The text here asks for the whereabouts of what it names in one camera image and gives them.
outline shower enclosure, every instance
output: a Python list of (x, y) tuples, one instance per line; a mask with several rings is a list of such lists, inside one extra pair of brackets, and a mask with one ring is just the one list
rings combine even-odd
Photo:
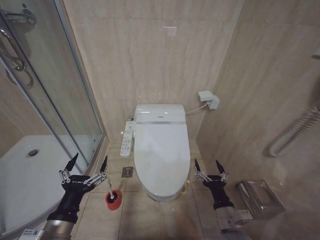
[(0, 239), (34, 227), (105, 138), (62, 0), (0, 1)]

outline toilet tank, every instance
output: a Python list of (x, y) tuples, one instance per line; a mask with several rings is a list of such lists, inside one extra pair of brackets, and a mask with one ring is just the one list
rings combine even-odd
[(180, 104), (138, 104), (135, 109), (137, 123), (185, 123), (186, 112)]

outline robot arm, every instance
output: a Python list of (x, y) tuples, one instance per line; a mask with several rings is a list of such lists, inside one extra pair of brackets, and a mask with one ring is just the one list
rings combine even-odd
[(64, 170), (59, 171), (61, 185), (65, 190), (57, 209), (48, 218), (43, 230), (25, 229), (19, 240), (69, 240), (74, 224), (78, 220), (77, 212), (85, 193), (92, 191), (96, 186), (107, 179), (107, 159), (105, 157), (100, 172), (94, 176), (70, 175), (78, 153), (67, 163)]
[(215, 162), (220, 175), (206, 175), (204, 172), (201, 172), (199, 164), (195, 160), (195, 177), (202, 181), (203, 185), (209, 188), (212, 193), (214, 200), (213, 209), (216, 212), (222, 236), (227, 234), (225, 235), (225, 237), (228, 236), (227, 239), (250, 239), (249, 237), (229, 238), (230, 236), (244, 235), (236, 229), (242, 228), (243, 224), (250, 222), (253, 218), (248, 210), (235, 210), (234, 204), (230, 201), (224, 189), (229, 174), (217, 160)]

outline shower drain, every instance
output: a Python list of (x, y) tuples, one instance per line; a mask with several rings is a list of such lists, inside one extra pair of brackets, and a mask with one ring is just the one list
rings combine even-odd
[(33, 157), (33, 156), (35, 156), (38, 152), (39, 152), (38, 149), (33, 149), (33, 150), (31, 150), (30, 152), (28, 152), (28, 156), (29, 156), (29, 157)]

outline toilet lid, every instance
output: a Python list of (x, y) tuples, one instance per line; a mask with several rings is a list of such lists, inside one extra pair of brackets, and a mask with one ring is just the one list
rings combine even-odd
[(134, 164), (144, 187), (154, 195), (176, 194), (190, 168), (187, 125), (136, 124)]

